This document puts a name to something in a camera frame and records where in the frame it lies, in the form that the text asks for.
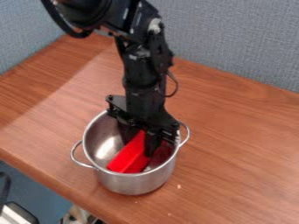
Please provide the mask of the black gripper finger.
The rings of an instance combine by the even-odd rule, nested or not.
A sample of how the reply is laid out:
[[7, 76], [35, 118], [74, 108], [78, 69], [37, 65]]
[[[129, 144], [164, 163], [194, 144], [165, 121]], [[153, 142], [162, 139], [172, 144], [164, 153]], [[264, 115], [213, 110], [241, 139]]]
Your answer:
[[121, 122], [118, 122], [115, 126], [117, 126], [117, 130], [118, 130], [121, 142], [122, 142], [122, 144], [127, 144], [127, 142], [135, 136], [135, 134], [138, 132], [138, 128], [125, 125]]
[[144, 134], [144, 155], [150, 157], [162, 142], [162, 134], [158, 129], [149, 129]]

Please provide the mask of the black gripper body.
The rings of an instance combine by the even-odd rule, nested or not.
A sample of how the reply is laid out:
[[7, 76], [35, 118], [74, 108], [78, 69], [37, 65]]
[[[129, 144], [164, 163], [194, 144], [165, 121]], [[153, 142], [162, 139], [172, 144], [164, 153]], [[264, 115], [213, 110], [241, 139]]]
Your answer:
[[106, 96], [107, 115], [126, 125], [141, 129], [150, 137], [173, 140], [178, 135], [180, 124], [164, 107], [166, 80], [157, 79], [142, 85], [122, 79], [123, 95]]

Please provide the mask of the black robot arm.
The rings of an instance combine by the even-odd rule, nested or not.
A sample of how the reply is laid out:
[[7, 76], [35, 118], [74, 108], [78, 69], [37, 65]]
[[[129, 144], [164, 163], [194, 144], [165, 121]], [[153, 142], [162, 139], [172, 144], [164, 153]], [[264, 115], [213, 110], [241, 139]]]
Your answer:
[[144, 131], [144, 154], [172, 143], [180, 124], [164, 108], [173, 52], [158, 10], [146, 0], [41, 0], [51, 20], [74, 39], [106, 29], [123, 65], [123, 95], [106, 97], [106, 112], [126, 127]]

